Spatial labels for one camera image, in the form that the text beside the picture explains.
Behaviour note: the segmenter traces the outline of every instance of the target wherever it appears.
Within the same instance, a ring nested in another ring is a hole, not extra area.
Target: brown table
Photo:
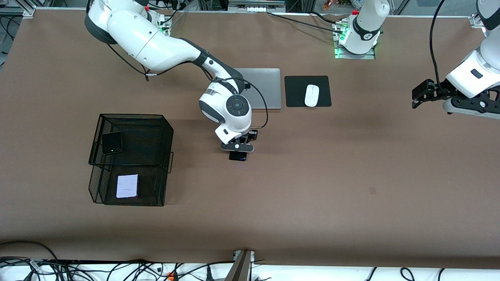
[[[388,18],[376,60],[345,60],[331,33],[267,14],[185,15],[173,35],[233,67],[329,76],[332,107],[272,112],[235,162],[200,112],[209,82],[196,66],[146,82],[84,16],[24,20],[0,75],[0,240],[44,242],[61,259],[206,262],[250,248],[268,264],[500,268],[500,122],[411,108],[411,90],[434,77],[430,18]],[[438,19],[434,34],[442,77],[483,39],[464,18]],[[169,120],[168,205],[92,202],[100,113]],[[48,258],[0,252],[20,253]]]

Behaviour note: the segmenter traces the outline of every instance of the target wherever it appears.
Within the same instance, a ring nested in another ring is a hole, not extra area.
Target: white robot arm
[[[164,71],[190,62],[213,72],[217,81],[200,97],[201,112],[220,124],[215,133],[224,144],[247,134],[252,108],[241,95],[243,76],[187,39],[165,35],[160,27],[164,16],[147,11],[147,4],[147,0],[95,0],[85,26],[95,38],[120,45],[150,70]]]
[[[500,0],[477,0],[476,8],[489,36],[440,85],[427,79],[413,89],[414,109],[424,102],[446,100],[443,108],[449,114],[500,119]]]
[[[390,10],[388,0],[366,0],[359,14],[347,18],[348,30],[338,43],[353,54],[368,53],[377,44],[380,28]]]

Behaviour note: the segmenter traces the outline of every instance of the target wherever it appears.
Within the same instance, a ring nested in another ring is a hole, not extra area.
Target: paper
[[[129,198],[137,196],[138,174],[119,175],[116,185],[116,198]]]

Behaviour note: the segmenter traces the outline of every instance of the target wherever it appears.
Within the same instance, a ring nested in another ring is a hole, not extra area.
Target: silver laptop
[[[281,73],[279,68],[235,68],[254,84],[265,98],[268,109],[281,109]],[[252,109],[265,109],[261,95],[253,88],[241,93]]]

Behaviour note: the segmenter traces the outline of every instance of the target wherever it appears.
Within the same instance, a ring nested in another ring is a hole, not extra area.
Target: black mouse pad
[[[328,76],[285,76],[284,93],[286,96],[286,106],[289,108],[306,107],[306,89],[308,85],[319,87],[319,96],[316,107],[331,107],[332,97],[330,96],[330,83]]]

